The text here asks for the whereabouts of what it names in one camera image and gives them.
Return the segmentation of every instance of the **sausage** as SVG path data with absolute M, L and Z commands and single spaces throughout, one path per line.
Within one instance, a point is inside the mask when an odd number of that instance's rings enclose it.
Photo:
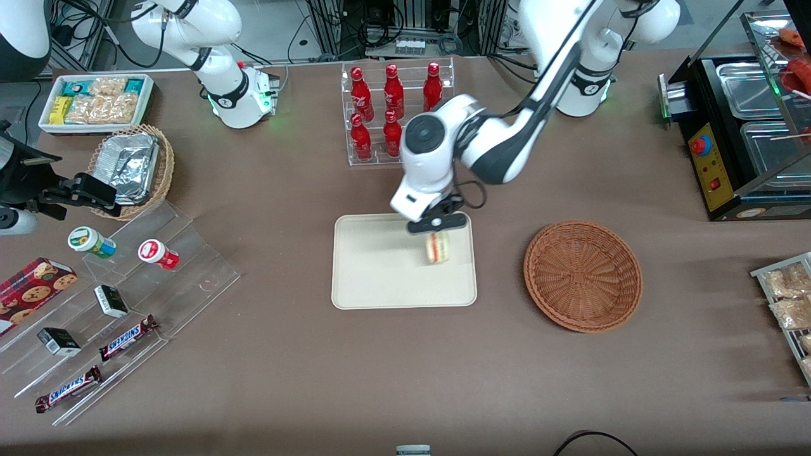
M 805 86 L 803 92 L 808 93 L 811 90 L 811 62 L 803 58 L 795 58 L 788 62 L 786 70 L 794 73 L 794 76 L 803 83 Z
M 781 28 L 779 30 L 779 36 L 780 40 L 782 40 L 784 43 L 797 46 L 798 48 L 805 47 L 803 37 L 801 37 L 796 30 L 791 30 L 790 28 Z

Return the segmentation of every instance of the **small black box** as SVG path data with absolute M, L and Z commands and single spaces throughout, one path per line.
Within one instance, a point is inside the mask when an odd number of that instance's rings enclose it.
M 127 316 L 129 312 L 124 300 L 121 299 L 121 294 L 118 290 L 108 285 L 99 285 L 94 290 L 96 292 L 96 301 L 101 306 L 101 311 L 105 315 L 114 316 L 115 318 L 122 318 Z
M 81 347 L 71 334 L 61 328 L 43 328 L 36 336 L 45 344 L 51 355 L 74 356 Z

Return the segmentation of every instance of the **emergency stop button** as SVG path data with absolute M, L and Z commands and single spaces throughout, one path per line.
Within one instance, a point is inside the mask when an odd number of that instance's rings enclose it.
M 712 149 L 712 139 L 708 135 L 701 135 L 697 137 L 695 140 L 690 141 L 690 152 L 698 155 L 699 157 L 704 157 L 710 150 Z

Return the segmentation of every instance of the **red button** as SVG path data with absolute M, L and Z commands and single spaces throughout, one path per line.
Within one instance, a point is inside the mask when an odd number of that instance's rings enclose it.
M 702 138 L 698 138 L 696 140 L 693 140 L 692 143 L 690 143 L 690 152 L 699 155 L 702 152 L 704 152 L 704 149 L 706 147 L 707 147 L 706 142 L 704 142 Z

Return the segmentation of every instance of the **snickers bar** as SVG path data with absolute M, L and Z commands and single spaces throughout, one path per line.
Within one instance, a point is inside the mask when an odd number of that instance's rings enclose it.
M 104 379 L 101 378 L 101 371 L 98 366 L 93 366 L 90 370 L 81 377 L 73 380 L 71 383 L 64 385 L 62 388 L 57 389 L 51 394 L 40 396 L 36 399 L 34 407 L 36 413 L 45 413 L 51 407 L 55 406 L 59 401 L 76 394 L 80 389 L 93 383 L 101 383 Z
M 114 341 L 110 342 L 108 346 L 99 349 L 101 353 L 101 361 L 107 361 L 115 355 L 124 351 L 127 347 L 134 344 L 135 341 L 147 335 L 150 331 L 157 328 L 157 323 L 152 315 L 147 316 L 141 320 L 132 329 L 118 336 Z

